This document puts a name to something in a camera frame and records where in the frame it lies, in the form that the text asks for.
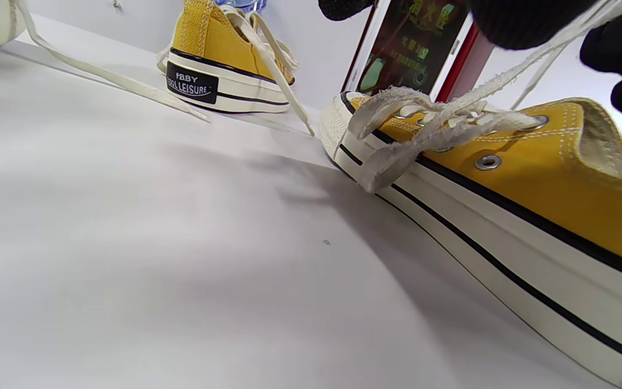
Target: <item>plastic bottle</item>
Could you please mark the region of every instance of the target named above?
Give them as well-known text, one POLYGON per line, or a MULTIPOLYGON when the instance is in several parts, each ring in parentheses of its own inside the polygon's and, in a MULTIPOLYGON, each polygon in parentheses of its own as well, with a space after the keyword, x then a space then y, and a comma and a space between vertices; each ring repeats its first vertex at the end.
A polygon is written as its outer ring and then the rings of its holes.
POLYGON ((217 5, 231 5, 244 12, 261 12, 266 7, 267 0, 215 0, 217 5))

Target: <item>white shoelace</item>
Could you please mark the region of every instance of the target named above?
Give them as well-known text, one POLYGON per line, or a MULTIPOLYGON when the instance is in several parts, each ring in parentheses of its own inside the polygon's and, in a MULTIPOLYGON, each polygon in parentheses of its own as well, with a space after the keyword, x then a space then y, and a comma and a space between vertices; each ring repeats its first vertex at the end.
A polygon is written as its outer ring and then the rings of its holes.
POLYGON ((407 88, 391 88, 373 96, 356 110, 350 120, 349 131, 359 139, 366 138, 395 113, 398 113, 397 118, 417 111, 425 111, 427 116, 418 123, 423 126, 422 130, 412 140, 392 143, 373 153, 361 166, 357 182, 368 192, 377 192, 400 178, 424 150, 459 146, 493 128, 498 131, 512 131, 539 125, 536 118, 516 111, 492 108, 483 99, 501 90, 525 69, 550 54, 523 91, 523 95, 516 101, 513 107, 516 108, 571 41, 620 15, 622 0, 598 2, 592 10, 558 32, 521 64, 446 104, 432 103, 428 96, 407 88), (611 3, 613 7, 603 11, 611 3))
MULTIPOLYGON (((275 79, 275 82, 282 90, 282 93, 289 101, 289 104, 291 104, 292 109, 294 109, 294 112, 296 112, 296 115, 301 119, 301 121, 304 122, 304 125, 306 125, 306 128, 311 136, 315 136, 316 134, 313 130, 313 126, 311 126, 311 123, 309 122, 306 110, 304 110, 301 103, 299 103, 298 99, 296 99, 292 88, 290 88, 289 84, 287 84, 287 79, 275 62, 275 58, 277 56, 284 67, 292 72, 296 70, 298 64, 289 47, 287 47, 287 45, 282 41, 275 39, 266 22, 262 19, 259 13, 253 11, 247 13, 246 15, 242 15, 239 10, 231 5, 221 5, 220 9, 225 13, 230 22, 232 22, 235 27, 239 28, 242 34, 244 34, 244 37, 251 42, 256 51, 259 52, 261 59, 266 64, 268 71, 272 74, 273 79, 275 79), (262 34, 259 34, 256 30, 254 30, 252 24, 256 25, 257 28, 261 30, 262 34)), ((171 45, 158 54, 158 69, 160 69, 163 73, 166 73, 166 57, 170 54, 170 48, 171 45)))
POLYGON ((62 54, 37 33, 37 29, 35 29, 35 23, 32 21, 32 16, 30 15, 27 0, 14 0, 14 4, 16 5, 16 7, 18 7, 19 11, 21 11, 21 14, 23 15, 25 25, 28 28, 28 34, 30 35, 30 39, 32 39, 32 41, 38 44, 40 47, 43 47, 45 50, 49 51, 50 54, 54 55, 55 57, 57 57, 57 59, 64 62, 65 64, 73 66, 76 69, 85 71, 86 73, 102 77, 103 79, 106 79, 113 84, 121 86, 127 91, 131 91, 139 96, 152 99, 153 101, 156 101, 160 104, 171 106, 172 108, 191 114, 199 119, 205 121, 208 120, 208 117, 205 116, 203 113, 195 111, 193 108, 191 108, 190 105, 184 103, 175 96, 166 93, 165 91, 161 91, 160 89, 143 84, 142 82, 136 81, 135 79, 120 76, 119 74, 116 74, 107 69, 102 69, 95 65, 91 65, 86 62, 79 61, 78 59, 73 59, 72 57, 69 57, 65 54, 62 54))

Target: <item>black heel patch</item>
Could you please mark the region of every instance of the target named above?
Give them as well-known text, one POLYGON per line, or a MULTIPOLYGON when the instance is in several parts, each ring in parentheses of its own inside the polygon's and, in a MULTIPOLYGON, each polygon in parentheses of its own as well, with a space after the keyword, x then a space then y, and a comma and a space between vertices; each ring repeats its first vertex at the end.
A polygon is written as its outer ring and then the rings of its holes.
POLYGON ((167 62, 167 88, 180 96, 215 104, 220 79, 167 62))

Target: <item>white rubber sole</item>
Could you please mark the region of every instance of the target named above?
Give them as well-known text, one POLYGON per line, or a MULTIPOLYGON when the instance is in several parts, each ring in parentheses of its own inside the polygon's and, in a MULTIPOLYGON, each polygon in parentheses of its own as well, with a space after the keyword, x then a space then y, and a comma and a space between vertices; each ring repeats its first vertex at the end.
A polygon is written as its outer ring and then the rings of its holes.
MULTIPOLYGON (((361 163, 390 140, 378 132, 356 139, 346 130, 352 113, 346 99, 336 97, 321 118, 319 135, 331 160, 354 178, 361 163)), ((446 170, 420 160, 378 195, 422 226, 548 342, 622 387, 622 272, 446 170)))
POLYGON ((187 103, 227 113, 284 112, 289 101, 272 80, 172 49, 167 88, 187 103))

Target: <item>yellow canvas sneaker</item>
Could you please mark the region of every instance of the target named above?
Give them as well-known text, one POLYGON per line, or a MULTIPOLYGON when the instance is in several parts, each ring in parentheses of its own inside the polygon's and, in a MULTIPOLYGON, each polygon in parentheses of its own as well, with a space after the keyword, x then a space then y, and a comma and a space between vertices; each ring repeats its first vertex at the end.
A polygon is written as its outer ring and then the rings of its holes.
POLYGON ((173 43, 158 57, 168 90, 187 103, 224 113, 277 113, 292 106, 312 131, 289 87, 296 66, 261 15, 211 0, 184 1, 173 43))
POLYGON ((559 34, 448 104, 403 88, 343 93, 319 136, 341 170, 422 226, 538 334, 622 387, 620 135, 589 99, 523 111, 482 100, 575 36, 559 34))

